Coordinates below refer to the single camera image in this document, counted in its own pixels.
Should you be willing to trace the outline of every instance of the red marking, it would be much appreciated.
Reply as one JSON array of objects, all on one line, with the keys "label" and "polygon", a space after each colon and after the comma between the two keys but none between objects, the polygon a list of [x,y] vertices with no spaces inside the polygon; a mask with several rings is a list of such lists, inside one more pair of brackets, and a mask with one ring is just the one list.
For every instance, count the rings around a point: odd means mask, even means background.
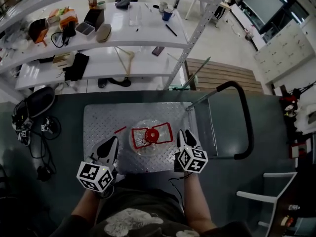
[{"label": "red marking", "polygon": [[132,137],[133,137],[133,144],[134,144],[135,149],[140,149],[140,148],[144,148],[144,147],[151,145],[151,143],[149,143],[148,145],[137,147],[136,142],[135,142],[135,137],[134,137],[134,130],[148,130],[148,128],[132,128]]},{"label": "red marking", "polygon": [[163,124],[160,124],[160,125],[155,125],[155,126],[153,126],[153,128],[158,127],[158,126],[162,126],[162,125],[165,125],[165,124],[168,126],[168,130],[169,130],[169,134],[170,134],[170,140],[169,141],[156,142],[156,144],[168,143],[168,142],[172,142],[173,141],[172,130],[171,130],[171,127],[170,127],[169,123],[163,123]]},{"label": "red marking", "polygon": [[[169,134],[170,134],[170,140],[169,141],[162,141],[162,142],[152,142],[152,141],[149,141],[148,139],[150,139],[150,138],[148,138],[148,137],[146,137],[146,134],[147,134],[147,132],[149,132],[149,131],[151,131],[151,130],[155,130],[154,128],[155,127],[159,127],[159,126],[163,126],[163,125],[167,125],[168,126],[168,130],[169,130]],[[136,146],[136,142],[135,142],[135,137],[134,137],[134,130],[146,130],[146,133],[145,133],[145,140],[147,140],[147,142],[149,143],[148,145],[144,145],[144,146],[141,146],[141,147],[137,147]],[[168,142],[173,142],[173,135],[172,135],[172,130],[171,130],[171,127],[170,127],[170,124],[169,123],[163,123],[163,124],[159,124],[159,125],[155,125],[155,126],[153,126],[152,128],[132,128],[132,138],[133,138],[133,145],[134,145],[134,148],[135,149],[140,149],[140,148],[144,148],[144,147],[147,147],[147,146],[150,146],[152,143],[155,143],[155,144],[162,144],[162,143],[168,143]]]},{"label": "red marking", "polygon": [[126,128],[126,126],[122,127],[121,129],[117,130],[116,132],[114,132],[114,134],[121,132],[122,130],[124,130]]},{"label": "red marking", "polygon": [[159,132],[156,129],[150,128],[145,133],[145,139],[148,142],[156,143],[159,139]]}]

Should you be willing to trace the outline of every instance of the bottle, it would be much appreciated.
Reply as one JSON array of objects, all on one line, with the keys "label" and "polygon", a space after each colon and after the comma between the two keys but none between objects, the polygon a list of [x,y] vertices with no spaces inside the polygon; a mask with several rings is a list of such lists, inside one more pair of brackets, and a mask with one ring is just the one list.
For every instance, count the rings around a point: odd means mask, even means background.
[{"label": "bottle", "polygon": [[97,0],[88,0],[89,1],[89,9],[96,9],[97,8]]}]

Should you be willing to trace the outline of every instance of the metal plate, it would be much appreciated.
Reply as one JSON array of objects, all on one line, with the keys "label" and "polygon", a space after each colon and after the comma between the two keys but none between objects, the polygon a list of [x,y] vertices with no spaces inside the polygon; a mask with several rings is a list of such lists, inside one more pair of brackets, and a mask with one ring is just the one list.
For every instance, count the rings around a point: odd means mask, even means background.
[{"label": "metal plate", "polygon": [[[114,132],[119,140],[118,166],[120,174],[146,173],[173,169],[179,129],[189,129],[198,134],[195,111],[185,111],[191,102],[132,103],[87,105],[83,114],[84,159],[91,155],[94,144],[111,138]],[[170,123],[173,142],[167,150],[152,157],[136,154],[130,147],[128,137],[132,126],[144,119],[157,119]]]}]

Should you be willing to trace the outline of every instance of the black handle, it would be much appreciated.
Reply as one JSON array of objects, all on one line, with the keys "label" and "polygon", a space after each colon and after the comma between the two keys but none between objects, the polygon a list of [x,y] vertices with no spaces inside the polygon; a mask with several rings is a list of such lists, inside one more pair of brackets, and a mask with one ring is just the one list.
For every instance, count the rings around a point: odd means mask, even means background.
[{"label": "black handle", "polygon": [[252,123],[251,123],[250,112],[248,109],[246,96],[245,96],[245,93],[243,92],[242,87],[235,81],[228,81],[226,83],[223,83],[222,85],[219,85],[216,88],[216,90],[217,92],[220,92],[224,89],[227,89],[228,87],[234,87],[237,89],[239,97],[240,97],[241,105],[242,105],[243,115],[246,121],[246,128],[247,128],[247,135],[248,135],[248,148],[242,154],[234,155],[235,160],[240,160],[240,159],[245,159],[246,157],[248,157],[253,150],[253,147],[254,147],[253,129],[252,129]]}]

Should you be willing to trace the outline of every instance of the blue cup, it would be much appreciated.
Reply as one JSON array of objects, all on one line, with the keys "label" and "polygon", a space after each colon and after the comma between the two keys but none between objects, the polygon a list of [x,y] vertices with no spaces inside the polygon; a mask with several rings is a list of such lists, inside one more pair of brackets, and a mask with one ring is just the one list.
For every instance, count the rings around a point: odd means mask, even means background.
[{"label": "blue cup", "polygon": [[173,10],[172,9],[164,9],[162,14],[162,20],[169,21],[169,19],[172,17]]}]

